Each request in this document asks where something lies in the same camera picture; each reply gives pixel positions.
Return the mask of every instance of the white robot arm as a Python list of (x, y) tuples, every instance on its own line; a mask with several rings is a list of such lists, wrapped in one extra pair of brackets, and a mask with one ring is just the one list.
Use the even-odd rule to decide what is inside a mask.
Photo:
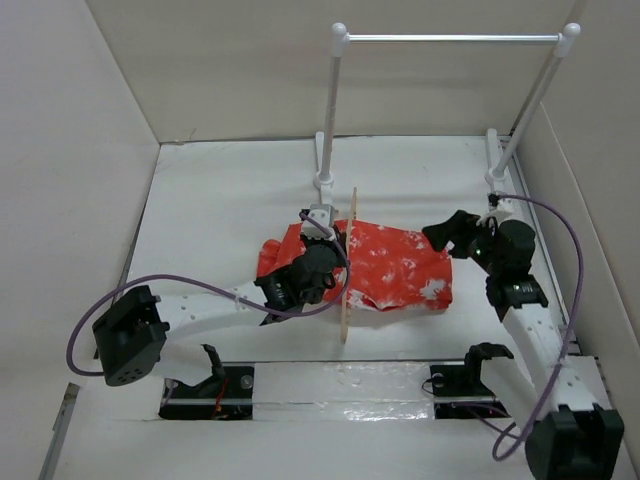
[[(151, 374), (213, 388), (210, 384), (220, 384), (224, 369), (215, 348), (194, 343), (194, 336), (233, 325), (269, 325), (327, 309), (330, 304), (302, 312), (304, 305), (320, 303), (325, 291), (336, 287), (337, 267), (346, 267), (342, 293), (346, 290), (344, 235), (334, 225), (330, 205), (312, 205), (301, 217), (305, 252), (253, 282), (230, 290), (208, 286), (216, 293), (181, 296), (155, 296), (147, 285), (131, 288), (93, 324), (107, 385), (128, 385)], [(74, 340), (72, 335), (68, 353)], [(73, 370), (69, 356), (67, 360)]]
[[(514, 339), (528, 376), (507, 347), (483, 343), (465, 356), (463, 382), (491, 390), (513, 417), (522, 432), (516, 443), (524, 442), (537, 480), (609, 479), (624, 433), (622, 419), (598, 405), (566, 355), (568, 340), (561, 338), (544, 292), (529, 273), (535, 232), (519, 220), (502, 221), (510, 207), (501, 211), (495, 194), (489, 200), (494, 207), (489, 215), (458, 210), (422, 231), (435, 250), (452, 244), (454, 258), (471, 258), (487, 272), (487, 299)], [(504, 456), (494, 448), (494, 458)]]

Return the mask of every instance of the screw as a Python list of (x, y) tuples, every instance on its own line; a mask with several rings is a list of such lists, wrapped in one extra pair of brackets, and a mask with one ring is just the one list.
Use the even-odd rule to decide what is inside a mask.
[(249, 390), (253, 387), (253, 377), (251, 375), (244, 375), (240, 378), (240, 388)]

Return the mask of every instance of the red fabric with white pattern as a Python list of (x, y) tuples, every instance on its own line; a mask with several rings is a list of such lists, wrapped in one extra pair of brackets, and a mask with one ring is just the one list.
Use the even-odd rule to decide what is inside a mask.
[[(346, 220), (336, 224), (341, 232), (345, 231)], [(258, 276), (267, 275), (304, 253), (300, 227), (300, 223), (290, 225), (282, 242), (265, 242)], [(421, 232), (354, 220), (349, 259), (352, 278), (347, 303), (351, 307), (387, 311), (424, 306), (443, 310), (451, 303), (451, 259), (446, 251), (434, 251)], [(341, 269), (334, 274), (338, 286), (326, 292), (326, 301), (335, 298), (343, 285)]]

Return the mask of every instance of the white platform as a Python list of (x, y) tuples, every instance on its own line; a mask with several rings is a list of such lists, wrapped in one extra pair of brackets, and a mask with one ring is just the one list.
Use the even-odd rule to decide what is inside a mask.
[[(130, 278), (169, 272), (220, 286), (255, 278), (263, 242), (281, 239), (299, 210), (318, 201), (314, 168), (309, 140), (163, 146)], [(483, 137), (338, 139), (334, 205), (348, 211), (357, 186), (360, 219), (420, 230), (458, 208), (486, 211), (485, 170)], [(446, 312), (354, 311), (345, 346), (338, 309), (200, 339), (215, 345), (224, 361), (442, 359), (460, 358), (469, 345), (487, 340), (513, 346), (486, 301), (485, 274), (470, 261), (454, 261), (453, 268), (454, 301)], [(535, 270), (553, 292), (541, 254)], [(153, 285), (159, 294), (190, 291)]]
[[(346, 212), (357, 186), (359, 218), (419, 230), (459, 208), (484, 212), (486, 165), (483, 137), (338, 139), (334, 204)], [(254, 278), (262, 243), (281, 238), (298, 211), (318, 200), (314, 170), (311, 140), (163, 146), (130, 278), (166, 272), (220, 286)], [(560, 322), (540, 249), (533, 270)], [(354, 312), (345, 346), (337, 309), (276, 326), (214, 332), (207, 343), (218, 348), (224, 362), (459, 359), (483, 341), (515, 350), (486, 301), (484, 284), (484, 273), (471, 261), (454, 261), (454, 300), (446, 312)], [(152, 291), (194, 290), (160, 282)], [(594, 393), (606, 402), (592, 360), (582, 365), (581, 376), (590, 378)], [(264, 373), (267, 367), (260, 368)], [(311, 370), (307, 373), (313, 378)], [(335, 380), (320, 377), (318, 382), (327, 384)], [(157, 479), (179, 473), (292, 480), (528, 478), (521, 453), (493, 462), (495, 435), (475, 421), (433, 422), (429, 415), (406, 422), (307, 421), (279, 410), (251, 422), (168, 422), (156, 413), (161, 384), (146, 378), (112, 389), (101, 379), (89, 381), (80, 392), (56, 478)], [(260, 383), (256, 373), (258, 397), (277, 397), (278, 385)], [(626, 451), (618, 470), (616, 479), (634, 478)]]

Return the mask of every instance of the white frame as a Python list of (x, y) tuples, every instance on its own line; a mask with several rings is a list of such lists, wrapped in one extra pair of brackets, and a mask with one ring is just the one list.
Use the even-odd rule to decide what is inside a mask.
[(551, 84), (562, 59), (569, 54), (575, 39), (580, 35), (580, 25), (569, 23), (561, 33), (551, 35), (352, 35), (343, 23), (335, 23), (332, 30), (333, 44), (331, 49), (331, 67), (329, 74), (329, 95), (325, 114), (324, 131), (315, 136), (316, 161), (318, 172), (314, 184), (320, 191), (321, 203), (332, 203), (332, 187), (334, 177), (331, 173), (331, 151), (335, 133), (336, 104), (340, 78), (340, 64), (347, 45), (355, 43), (471, 43), (489, 45), (555, 45), (553, 57), (541, 72), (540, 80), (531, 88), (522, 107), (522, 115), (518, 120), (511, 140), (502, 155), (499, 155), (497, 132), (487, 130), (488, 169), (485, 179), (492, 190), (501, 190), (504, 186), (507, 163), (522, 139), (527, 126), (533, 118), (542, 97)]

